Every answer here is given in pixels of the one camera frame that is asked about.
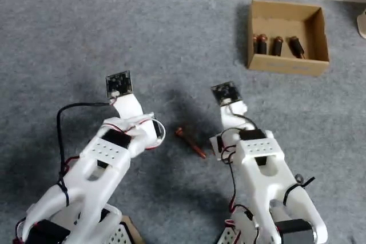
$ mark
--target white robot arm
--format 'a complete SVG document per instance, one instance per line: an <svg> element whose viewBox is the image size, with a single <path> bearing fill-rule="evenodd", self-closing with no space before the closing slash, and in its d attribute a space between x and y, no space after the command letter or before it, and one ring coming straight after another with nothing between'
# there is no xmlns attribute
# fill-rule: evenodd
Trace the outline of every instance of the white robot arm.
<svg viewBox="0 0 366 244"><path fill-rule="evenodd" d="M102 244L122 219L107 204L128 171L132 158L165 138L163 125L144 114L132 94L128 71L107 77L107 90L120 117L104 120L78 161L27 211L25 244Z"/></svg>
<svg viewBox="0 0 366 244"><path fill-rule="evenodd" d="M261 131L243 115L247 107L233 82L212 90L224 131L211 144L219 159L241 171L250 194L250 208L236 207L234 197L230 205L237 235L233 243L325 243L327 228L304 190L310 181L296 180L272 132Z"/></svg>

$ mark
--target bolt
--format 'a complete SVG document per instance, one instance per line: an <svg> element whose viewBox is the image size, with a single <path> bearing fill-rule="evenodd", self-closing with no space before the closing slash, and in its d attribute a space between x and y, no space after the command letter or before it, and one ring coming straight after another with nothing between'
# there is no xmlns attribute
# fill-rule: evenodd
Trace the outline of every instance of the bolt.
<svg viewBox="0 0 366 244"><path fill-rule="evenodd" d="M203 159L206 158L205 152L202 151L201 148L197 146L197 144L191 139L191 137L184 134L182 127L179 127L176 130L175 134L176 136L182 138L201 158Z"/></svg>

